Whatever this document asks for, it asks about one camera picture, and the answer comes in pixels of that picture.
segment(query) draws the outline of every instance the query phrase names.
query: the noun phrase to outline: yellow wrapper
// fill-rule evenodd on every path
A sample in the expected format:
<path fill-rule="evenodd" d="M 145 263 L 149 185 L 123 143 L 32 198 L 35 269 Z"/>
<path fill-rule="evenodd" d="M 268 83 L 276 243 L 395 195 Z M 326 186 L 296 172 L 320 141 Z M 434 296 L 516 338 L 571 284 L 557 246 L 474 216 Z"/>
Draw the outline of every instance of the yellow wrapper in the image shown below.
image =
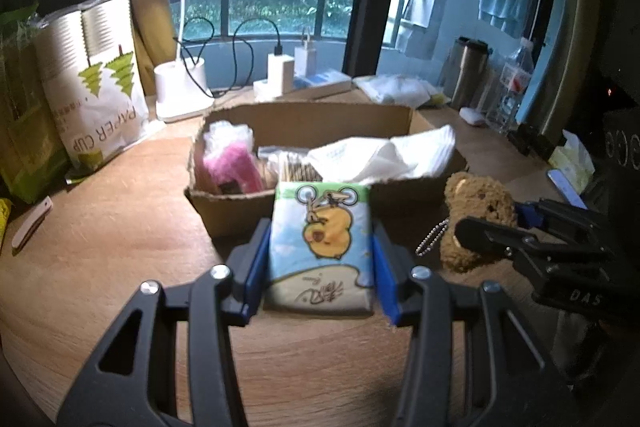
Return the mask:
<path fill-rule="evenodd" d="M 9 213 L 11 212 L 11 201 L 0 198 L 0 250 L 2 250 L 2 240 L 4 239 L 4 230 L 7 221 L 9 221 Z"/>

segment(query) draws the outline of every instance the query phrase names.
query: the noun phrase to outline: bolt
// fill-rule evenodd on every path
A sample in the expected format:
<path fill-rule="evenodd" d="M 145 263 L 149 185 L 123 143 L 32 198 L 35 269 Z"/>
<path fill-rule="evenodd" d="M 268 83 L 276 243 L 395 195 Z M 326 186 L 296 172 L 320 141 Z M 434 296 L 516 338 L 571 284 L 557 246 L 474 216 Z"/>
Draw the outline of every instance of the bolt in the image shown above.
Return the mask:
<path fill-rule="evenodd" d="M 140 291 L 144 295 L 154 295 L 158 293 L 160 285 L 156 281 L 145 281 L 140 285 Z"/>
<path fill-rule="evenodd" d="M 411 270 L 411 276 L 414 279 L 419 279 L 424 281 L 431 277 L 431 270 L 429 270 L 426 266 L 415 266 L 414 269 Z"/>
<path fill-rule="evenodd" d="M 231 270 L 226 264 L 216 264 L 210 272 L 213 279 L 222 281 L 231 275 Z"/>
<path fill-rule="evenodd" d="M 498 282 L 484 281 L 482 283 L 482 289 L 484 289 L 484 291 L 486 291 L 487 293 L 498 293 L 500 290 L 502 290 L 502 287 Z"/>

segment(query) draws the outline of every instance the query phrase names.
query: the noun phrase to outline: teddy bear ear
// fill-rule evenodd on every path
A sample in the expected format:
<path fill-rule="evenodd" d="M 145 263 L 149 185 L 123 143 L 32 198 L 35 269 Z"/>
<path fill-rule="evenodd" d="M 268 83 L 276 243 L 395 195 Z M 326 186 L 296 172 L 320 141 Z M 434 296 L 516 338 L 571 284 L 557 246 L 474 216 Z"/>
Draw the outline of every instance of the teddy bear ear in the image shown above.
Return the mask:
<path fill-rule="evenodd" d="M 447 185 L 444 189 L 444 197 L 447 201 L 447 204 L 453 201 L 458 190 L 460 189 L 461 184 L 466 182 L 470 177 L 471 174 L 469 174 L 468 172 L 456 172 L 449 178 L 449 180 L 447 180 Z"/>

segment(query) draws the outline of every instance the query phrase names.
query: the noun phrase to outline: pink plush item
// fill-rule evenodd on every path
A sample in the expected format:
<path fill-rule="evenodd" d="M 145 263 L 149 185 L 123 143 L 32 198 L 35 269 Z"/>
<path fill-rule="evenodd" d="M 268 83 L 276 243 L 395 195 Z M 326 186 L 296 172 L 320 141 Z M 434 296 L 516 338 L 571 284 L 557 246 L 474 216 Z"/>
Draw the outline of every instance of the pink plush item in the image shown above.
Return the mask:
<path fill-rule="evenodd" d="M 264 190 L 255 158 L 242 142 L 228 145 L 217 158 L 204 158 L 203 164 L 218 187 L 236 182 L 243 194 Z"/>

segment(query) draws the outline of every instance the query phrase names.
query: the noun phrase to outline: brown plush toy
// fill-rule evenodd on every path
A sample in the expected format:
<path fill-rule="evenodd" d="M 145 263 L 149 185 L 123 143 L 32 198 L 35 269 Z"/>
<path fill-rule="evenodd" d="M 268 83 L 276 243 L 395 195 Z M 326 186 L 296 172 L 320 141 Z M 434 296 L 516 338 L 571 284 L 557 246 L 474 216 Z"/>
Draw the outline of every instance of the brown plush toy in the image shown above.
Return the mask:
<path fill-rule="evenodd" d="M 445 199 L 449 207 L 449 228 L 440 245 L 442 264 L 450 270 L 466 272 L 479 264 L 496 261 L 463 248 L 455 232 L 460 219 L 469 216 L 515 227 L 513 198 L 506 187 L 492 178 L 457 172 L 447 181 Z"/>

